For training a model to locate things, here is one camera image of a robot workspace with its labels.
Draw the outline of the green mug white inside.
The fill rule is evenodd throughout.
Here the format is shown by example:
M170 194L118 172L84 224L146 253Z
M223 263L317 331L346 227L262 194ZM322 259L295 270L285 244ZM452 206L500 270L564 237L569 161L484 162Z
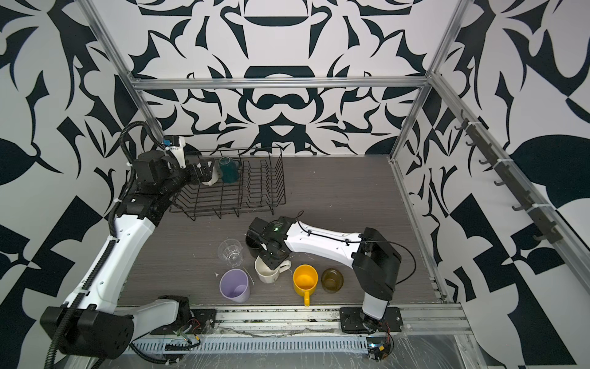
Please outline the green mug white inside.
M230 157L221 157L219 159L219 169L221 178L226 184L233 184L239 181L240 172L238 162Z

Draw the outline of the cream white ceramic mug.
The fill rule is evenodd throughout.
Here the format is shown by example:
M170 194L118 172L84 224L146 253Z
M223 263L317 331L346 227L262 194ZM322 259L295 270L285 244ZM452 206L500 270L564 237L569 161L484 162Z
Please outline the cream white ceramic mug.
M286 272L291 268L291 261L286 260L283 261L277 268L270 269L261 259L261 257L257 257L254 263L255 272L258 275L258 278L264 284L273 284L275 283L281 273Z

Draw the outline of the black wire dish rack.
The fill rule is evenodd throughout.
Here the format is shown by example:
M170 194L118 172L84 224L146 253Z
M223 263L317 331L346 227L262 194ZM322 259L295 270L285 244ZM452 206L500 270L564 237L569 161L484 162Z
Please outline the black wire dish rack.
M240 216L252 212L271 212L286 203L283 149L218 149L190 152L191 156L213 158L219 171L219 181L213 186L188 184L173 197L169 212L186 215L191 220L198 217L234 214ZM221 178L219 159L230 157L238 162L240 178L226 184Z

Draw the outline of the white mug red inside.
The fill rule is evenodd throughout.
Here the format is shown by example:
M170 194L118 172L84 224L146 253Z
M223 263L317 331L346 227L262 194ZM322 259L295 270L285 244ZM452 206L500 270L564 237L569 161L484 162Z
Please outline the white mug red inside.
M203 172L203 180L201 183L206 186L213 186L219 181L219 171L216 167L215 160L202 161L201 169Z

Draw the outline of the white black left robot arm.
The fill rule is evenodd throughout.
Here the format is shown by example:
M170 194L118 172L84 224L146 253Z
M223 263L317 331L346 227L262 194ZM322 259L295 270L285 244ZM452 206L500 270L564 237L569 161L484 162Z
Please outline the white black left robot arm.
M156 138L147 122L134 121L122 130L119 144L131 172L108 214L109 236L76 289L41 316L52 339L46 368L55 366L57 353L95 358L94 366L100 367L162 327L184 336L194 319L182 296L165 295L126 313L117 307L140 250L175 197L208 177L187 163L183 135Z

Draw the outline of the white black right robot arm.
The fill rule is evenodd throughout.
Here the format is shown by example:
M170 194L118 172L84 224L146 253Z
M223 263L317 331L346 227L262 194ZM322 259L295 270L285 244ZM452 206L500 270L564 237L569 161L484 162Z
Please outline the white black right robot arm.
M341 320L341 330L352 335L401 328L402 320L389 315L390 301L402 264L400 249L407 246L387 240L374 228L363 232L334 232L302 223L298 217L273 221L255 218L246 233L254 256L274 270L292 254L304 253L336 261L353 270L364 292L362 307Z

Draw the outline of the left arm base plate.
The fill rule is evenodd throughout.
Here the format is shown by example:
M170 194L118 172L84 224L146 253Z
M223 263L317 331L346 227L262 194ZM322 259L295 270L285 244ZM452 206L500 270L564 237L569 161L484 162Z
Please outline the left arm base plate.
M186 335L202 335L212 331L216 324L217 311L213 308L191 309L187 318L159 327L151 335L175 335L182 330Z

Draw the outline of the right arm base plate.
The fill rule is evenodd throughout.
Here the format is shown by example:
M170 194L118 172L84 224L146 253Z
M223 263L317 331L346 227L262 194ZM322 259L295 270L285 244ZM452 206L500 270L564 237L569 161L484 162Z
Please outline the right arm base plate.
M340 329L351 335L371 335L378 331L401 332L404 322L397 307L388 306L384 316L377 320L363 313L362 308L341 307Z

